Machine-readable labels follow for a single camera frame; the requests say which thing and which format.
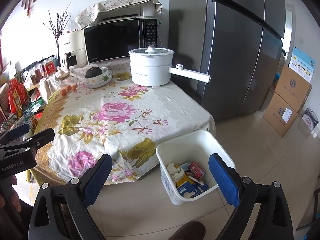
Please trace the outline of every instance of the white plastic bin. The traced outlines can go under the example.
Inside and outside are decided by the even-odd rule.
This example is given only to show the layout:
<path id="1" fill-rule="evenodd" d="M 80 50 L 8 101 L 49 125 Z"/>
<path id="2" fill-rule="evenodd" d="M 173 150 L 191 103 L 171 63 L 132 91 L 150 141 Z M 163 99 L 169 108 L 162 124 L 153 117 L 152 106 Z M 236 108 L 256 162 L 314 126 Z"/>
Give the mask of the white plastic bin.
<path id="1" fill-rule="evenodd" d="M 207 130 L 195 130 L 158 144 L 156 154 L 160 162 L 161 180 L 173 204 L 182 205 L 187 202 L 196 201 L 218 187 L 208 164 L 209 156 L 213 153 L 219 154 L 229 167 L 235 169 L 235 164 L 230 156 Z M 167 171 L 169 163 L 180 165 L 186 162 L 197 162 L 206 171 L 203 178 L 209 186 L 207 191 L 190 199 L 184 198 L 179 194 Z"/>

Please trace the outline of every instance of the blue poster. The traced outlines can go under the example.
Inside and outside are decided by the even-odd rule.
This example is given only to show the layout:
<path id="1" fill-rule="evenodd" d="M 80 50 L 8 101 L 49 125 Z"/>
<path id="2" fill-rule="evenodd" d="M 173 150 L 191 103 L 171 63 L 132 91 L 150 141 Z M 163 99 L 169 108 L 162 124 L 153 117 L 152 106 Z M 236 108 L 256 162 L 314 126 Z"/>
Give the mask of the blue poster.
<path id="1" fill-rule="evenodd" d="M 309 83 L 315 70 L 316 61 L 297 47 L 293 48 L 289 68 L 292 68 Z"/>

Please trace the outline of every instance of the brown sock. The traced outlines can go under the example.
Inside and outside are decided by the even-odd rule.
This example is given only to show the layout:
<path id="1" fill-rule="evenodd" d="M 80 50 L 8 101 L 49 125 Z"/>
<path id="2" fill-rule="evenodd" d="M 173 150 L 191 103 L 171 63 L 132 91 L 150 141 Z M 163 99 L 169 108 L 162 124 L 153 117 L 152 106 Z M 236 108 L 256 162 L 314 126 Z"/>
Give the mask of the brown sock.
<path id="1" fill-rule="evenodd" d="M 180 227 L 168 240 L 203 240 L 205 227 L 198 221 L 190 221 Z"/>

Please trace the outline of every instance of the trash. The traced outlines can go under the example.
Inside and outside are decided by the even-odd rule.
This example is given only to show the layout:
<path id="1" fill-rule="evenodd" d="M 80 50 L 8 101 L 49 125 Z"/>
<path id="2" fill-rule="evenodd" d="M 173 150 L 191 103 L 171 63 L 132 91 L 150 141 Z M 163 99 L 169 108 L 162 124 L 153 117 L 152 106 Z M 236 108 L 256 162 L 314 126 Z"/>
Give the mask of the trash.
<path id="1" fill-rule="evenodd" d="M 205 174 L 205 171 L 202 170 L 196 162 L 190 163 L 188 166 L 191 172 L 194 174 L 196 179 L 201 179 L 201 177 Z"/>
<path id="2" fill-rule="evenodd" d="M 167 170 L 179 194 L 184 198 L 194 198 L 209 189 L 209 186 L 201 179 L 205 171 L 196 162 L 181 165 L 169 163 Z"/>

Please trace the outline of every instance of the human hand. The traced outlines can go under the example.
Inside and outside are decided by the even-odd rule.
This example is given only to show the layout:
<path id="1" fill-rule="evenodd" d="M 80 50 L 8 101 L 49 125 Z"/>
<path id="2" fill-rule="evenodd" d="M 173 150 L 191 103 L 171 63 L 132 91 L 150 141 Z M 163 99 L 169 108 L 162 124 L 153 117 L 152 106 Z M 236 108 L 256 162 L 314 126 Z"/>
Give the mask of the human hand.
<path id="1" fill-rule="evenodd" d="M 12 177 L 12 184 L 17 185 L 17 177 L 13 175 Z M 13 194 L 11 196 L 11 203 L 16 208 L 18 212 L 21 211 L 21 205 L 20 205 L 20 199 L 18 196 L 18 193 L 12 188 Z M 3 208 L 5 206 L 5 202 L 3 197 L 0 196 L 0 208 Z"/>

